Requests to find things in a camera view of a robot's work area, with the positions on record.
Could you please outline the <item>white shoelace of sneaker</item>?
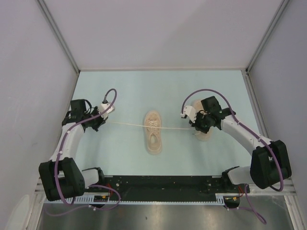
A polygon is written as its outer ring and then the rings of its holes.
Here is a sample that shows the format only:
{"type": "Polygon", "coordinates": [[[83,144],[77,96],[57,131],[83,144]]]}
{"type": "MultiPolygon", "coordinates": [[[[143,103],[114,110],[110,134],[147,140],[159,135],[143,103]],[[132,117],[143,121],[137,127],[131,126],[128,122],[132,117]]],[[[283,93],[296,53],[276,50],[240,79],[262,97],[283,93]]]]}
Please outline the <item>white shoelace of sneaker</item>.
{"type": "Polygon", "coordinates": [[[143,127],[145,129],[145,134],[148,138],[161,137],[161,130],[192,130],[191,128],[178,128],[178,127],[162,127],[161,123],[158,123],[157,121],[149,121],[148,124],[145,125],[137,125],[137,124],[131,124],[131,123],[123,123],[123,122],[115,122],[111,121],[112,124],[119,124],[119,125],[126,125],[126,126],[133,126],[133,127],[143,127]]]}

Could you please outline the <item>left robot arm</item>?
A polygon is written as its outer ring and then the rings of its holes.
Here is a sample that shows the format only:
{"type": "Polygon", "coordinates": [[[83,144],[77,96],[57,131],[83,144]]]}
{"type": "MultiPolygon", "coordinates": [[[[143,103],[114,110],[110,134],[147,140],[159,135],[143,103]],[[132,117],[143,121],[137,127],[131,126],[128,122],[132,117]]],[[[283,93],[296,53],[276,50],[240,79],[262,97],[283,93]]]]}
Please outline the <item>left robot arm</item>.
{"type": "Polygon", "coordinates": [[[98,131],[115,108],[107,100],[92,107],[86,99],[72,100],[70,106],[62,121],[62,133],[56,150],[49,161],[41,163],[38,168],[48,201],[82,196],[88,187],[99,192],[106,186],[101,168],[80,170],[75,157],[86,129],[98,131]]]}

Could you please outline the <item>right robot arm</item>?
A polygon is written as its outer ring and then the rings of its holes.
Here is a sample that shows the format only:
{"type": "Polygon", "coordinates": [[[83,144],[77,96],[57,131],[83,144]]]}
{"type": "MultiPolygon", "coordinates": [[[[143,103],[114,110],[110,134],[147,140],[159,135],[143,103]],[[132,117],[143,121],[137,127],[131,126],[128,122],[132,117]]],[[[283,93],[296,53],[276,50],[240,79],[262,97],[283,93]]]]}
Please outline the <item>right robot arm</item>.
{"type": "Polygon", "coordinates": [[[213,128],[227,133],[251,155],[249,166],[236,166],[222,173],[221,186],[226,192],[233,192],[239,184],[251,183],[266,189],[291,177],[285,143],[257,134],[238,120],[230,107],[222,108],[214,96],[193,106],[185,105],[181,116],[189,118],[189,124],[201,134],[207,135],[213,128]]]}

